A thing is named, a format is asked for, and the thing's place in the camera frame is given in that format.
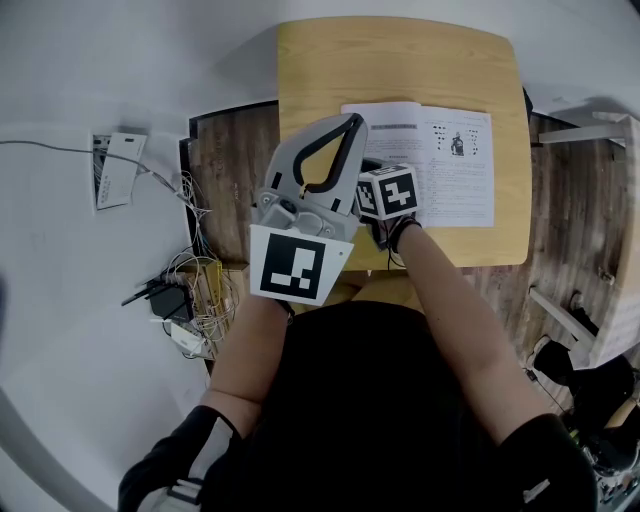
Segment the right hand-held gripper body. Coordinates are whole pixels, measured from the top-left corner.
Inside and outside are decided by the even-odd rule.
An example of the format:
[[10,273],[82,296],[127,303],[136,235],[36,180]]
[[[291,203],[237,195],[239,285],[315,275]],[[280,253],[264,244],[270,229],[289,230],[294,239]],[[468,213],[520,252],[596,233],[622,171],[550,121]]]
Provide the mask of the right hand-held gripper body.
[[406,163],[364,159],[356,187],[360,216],[389,220],[418,210],[416,171]]

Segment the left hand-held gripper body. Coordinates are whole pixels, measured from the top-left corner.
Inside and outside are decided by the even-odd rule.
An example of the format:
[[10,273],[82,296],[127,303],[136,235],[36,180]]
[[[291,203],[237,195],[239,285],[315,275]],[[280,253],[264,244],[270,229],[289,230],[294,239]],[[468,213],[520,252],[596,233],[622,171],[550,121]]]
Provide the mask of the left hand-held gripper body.
[[323,305],[354,248],[358,217],[262,188],[252,218],[250,292]]

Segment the yellow covered booklet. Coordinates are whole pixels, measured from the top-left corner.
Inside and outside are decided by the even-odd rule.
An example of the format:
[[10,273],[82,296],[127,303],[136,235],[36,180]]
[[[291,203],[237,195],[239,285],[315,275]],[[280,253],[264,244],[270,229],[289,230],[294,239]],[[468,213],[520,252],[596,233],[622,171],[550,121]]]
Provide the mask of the yellow covered booklet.
[[492,227],[494,158],[487,113],[415,102],[345,104],[368,128],[365,156],[416,170],[424,227]]

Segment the person's right forearm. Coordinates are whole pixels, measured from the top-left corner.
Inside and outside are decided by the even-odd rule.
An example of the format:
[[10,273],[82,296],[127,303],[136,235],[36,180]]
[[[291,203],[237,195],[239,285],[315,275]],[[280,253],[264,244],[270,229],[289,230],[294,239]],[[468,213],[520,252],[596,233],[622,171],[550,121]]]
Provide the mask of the person's right forearm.
[[496,314],[431,237],[409,225],[397,249],[433,339],[492,439],[500,444],[525,423],[548,414]]

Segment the person's left forearm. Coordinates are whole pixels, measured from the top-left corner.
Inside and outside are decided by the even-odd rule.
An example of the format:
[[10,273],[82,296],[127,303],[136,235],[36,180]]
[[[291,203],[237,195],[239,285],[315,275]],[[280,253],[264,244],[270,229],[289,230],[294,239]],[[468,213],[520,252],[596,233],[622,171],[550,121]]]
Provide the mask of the person's left forearm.
[[288,320],[277,301],[245,297],[216,358],[202,404],[221,413],[243,438],[256,426],[277,374]]

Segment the person's right hand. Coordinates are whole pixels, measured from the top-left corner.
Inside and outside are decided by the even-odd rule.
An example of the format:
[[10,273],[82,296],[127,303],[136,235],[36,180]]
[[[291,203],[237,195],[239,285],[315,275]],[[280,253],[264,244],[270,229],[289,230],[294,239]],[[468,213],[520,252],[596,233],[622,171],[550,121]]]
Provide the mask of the person's right hand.
[[395,250],[393,232],[396,229],[396,225],[402,220],[402,217],[395,217],[387,220],[367,220],[369,234],[380,251]]

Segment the brown cardboard box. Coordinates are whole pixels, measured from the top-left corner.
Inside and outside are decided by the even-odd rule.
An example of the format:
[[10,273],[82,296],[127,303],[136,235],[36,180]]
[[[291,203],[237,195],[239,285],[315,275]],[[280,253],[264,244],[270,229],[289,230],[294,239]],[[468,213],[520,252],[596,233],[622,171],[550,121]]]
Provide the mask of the brown cardboard box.
[[197,331],[217,353],[248,294],[248,266],[199,259],[187,273],[194,301]]

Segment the person's yellow trousers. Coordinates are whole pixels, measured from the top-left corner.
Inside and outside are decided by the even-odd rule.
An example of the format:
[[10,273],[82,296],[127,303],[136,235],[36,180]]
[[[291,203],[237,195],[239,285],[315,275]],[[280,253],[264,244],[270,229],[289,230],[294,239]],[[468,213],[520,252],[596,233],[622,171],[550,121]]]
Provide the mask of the person's yellow trousers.
[[424,313],[414,285],[404,270],[344,271],[326,304],[372,301],[403,306]]

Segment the black router with antennas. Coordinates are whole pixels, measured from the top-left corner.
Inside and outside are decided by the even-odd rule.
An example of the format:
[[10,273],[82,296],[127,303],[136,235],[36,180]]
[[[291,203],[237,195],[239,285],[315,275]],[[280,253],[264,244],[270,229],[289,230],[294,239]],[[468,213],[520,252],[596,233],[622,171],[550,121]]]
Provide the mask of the black router with antennas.
[[121,306],[139,299],[145,299],[151,312],[162,320],[189,323],[194,319],[191,295],[186,285],[152,279],[140,291],[122,301]]

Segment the white network device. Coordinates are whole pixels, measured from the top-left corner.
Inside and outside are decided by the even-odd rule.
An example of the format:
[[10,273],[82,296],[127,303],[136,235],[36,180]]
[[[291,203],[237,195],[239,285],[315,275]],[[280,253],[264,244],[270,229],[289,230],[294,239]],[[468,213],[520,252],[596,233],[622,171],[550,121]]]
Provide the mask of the white network device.
[[212,358],[208,341],[204,337],[171,321],[163,321],[162,325],[165,333],[184,356],[202,359]]

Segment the person's black shirt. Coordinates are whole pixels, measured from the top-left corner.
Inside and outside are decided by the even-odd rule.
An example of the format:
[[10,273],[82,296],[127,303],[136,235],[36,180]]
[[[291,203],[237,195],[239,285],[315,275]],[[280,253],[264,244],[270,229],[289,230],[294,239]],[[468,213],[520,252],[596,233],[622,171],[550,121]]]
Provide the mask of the person's black shirt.
[[199,406],[124,476],[118,512],[596,512],[553,414],[494,442],[424,317],[347,302],[297,317],[255,430]]

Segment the table with checkered cloth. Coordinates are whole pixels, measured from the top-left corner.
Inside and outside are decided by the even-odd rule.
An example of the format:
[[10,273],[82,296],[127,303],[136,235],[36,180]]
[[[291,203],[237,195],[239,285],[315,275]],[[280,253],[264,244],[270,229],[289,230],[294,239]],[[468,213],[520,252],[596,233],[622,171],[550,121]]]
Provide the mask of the table with checkered cloth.
[[578,370],[599,367],[640,343],[640,121],[623,113],[594,112],[592,116],[599,121],[597,125],[543,133],[539,142],[625,142],[628,209],[613,292],[598,334],[592,335],[537,288],[529,289],[529,296],[576,338],[569,357]]

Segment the white wall socket panel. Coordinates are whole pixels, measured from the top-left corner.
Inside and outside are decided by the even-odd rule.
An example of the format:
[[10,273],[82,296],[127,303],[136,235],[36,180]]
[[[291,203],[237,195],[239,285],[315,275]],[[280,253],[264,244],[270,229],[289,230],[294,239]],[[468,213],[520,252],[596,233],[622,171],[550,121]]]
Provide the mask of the white wall socket panel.
[[93,136],[95,203],[98,211],[131,202],[146,135],[113,132]]

